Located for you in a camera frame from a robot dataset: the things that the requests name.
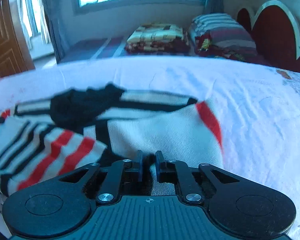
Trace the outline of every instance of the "silver screw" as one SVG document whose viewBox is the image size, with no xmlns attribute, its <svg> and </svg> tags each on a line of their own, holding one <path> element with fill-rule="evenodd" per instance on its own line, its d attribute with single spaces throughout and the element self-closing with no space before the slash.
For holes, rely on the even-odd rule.
<svg viewBox="0 0 300 240">
<path fill-rule="evenodd" d="M 201 196 L 196 193 L 191 193 L 191 194 L 186 195 L 186 199 L 189 201 L 199 201 L 199 200 L 201 200 Z"/>
<path fill-rule="evenodd" d="M 113 195 L 112 194 L 109 194 L 109 193 L 104 193 L 104 194 L 101 194 L 98 196 L 98 199 L 100 201 L 104 201 L 104 202 L 109 202 L 111 200 L 113 200 Z"/>
</svg>

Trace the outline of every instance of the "striped pillow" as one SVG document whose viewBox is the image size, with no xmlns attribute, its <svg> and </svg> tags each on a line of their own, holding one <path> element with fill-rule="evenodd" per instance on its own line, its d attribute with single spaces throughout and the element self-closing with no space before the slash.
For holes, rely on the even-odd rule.
<svg viewBox="0 0 300 240">
<path fill-rule="evenodd" d="M 197 35 L 198 48 L 204 39 L 211 38 L 212 44 L 237 51 L 243 55 L 257 55 L 256 44 L 250 34 L 238 22 L 225 13 L 213 13 L 197 16 L 192 20 Z"/>
</svg>

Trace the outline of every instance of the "red headboard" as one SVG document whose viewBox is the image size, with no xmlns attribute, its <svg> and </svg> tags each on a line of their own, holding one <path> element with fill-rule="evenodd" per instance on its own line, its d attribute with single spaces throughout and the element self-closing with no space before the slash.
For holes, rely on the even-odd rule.
<svg viewBox="0 0 300 240">
<path fill-rule="evenodd" d="M 241 7 L 237 21 L 251 34 L 258 53 L 274 67 L 300 72 L 300 27 L 278 0 L 263 4 L 256 15 Z"/>
</svg>

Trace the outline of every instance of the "white bed sheet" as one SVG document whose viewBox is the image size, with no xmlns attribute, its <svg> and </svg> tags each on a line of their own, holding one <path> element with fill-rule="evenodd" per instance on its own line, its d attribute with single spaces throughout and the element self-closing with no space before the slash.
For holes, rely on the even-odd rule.
<svg viewBox="0 0 300 240">
<path fill-rule="evenodd" d="M 200 100 L 213 97 L 221 123 L 224 168 L 281 191 L 297 208 L 289 233 L 300 239 L 300 74 L 192 57 L 122 57 L 79 61 L 0 80 L 0 112 L 17 102 L 69 88 L 165 90 Z"/>
</svg>

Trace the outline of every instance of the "door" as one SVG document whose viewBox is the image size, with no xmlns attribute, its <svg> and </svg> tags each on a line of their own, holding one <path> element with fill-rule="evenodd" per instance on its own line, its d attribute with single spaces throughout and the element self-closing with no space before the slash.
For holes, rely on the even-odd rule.
<svg viewBox="0 0 300 240">
<path fill-rule="evenodd" d="M 0 78 L 34 69 L 19 20 L 17 0 L 0 0 Z"/>
</svg>

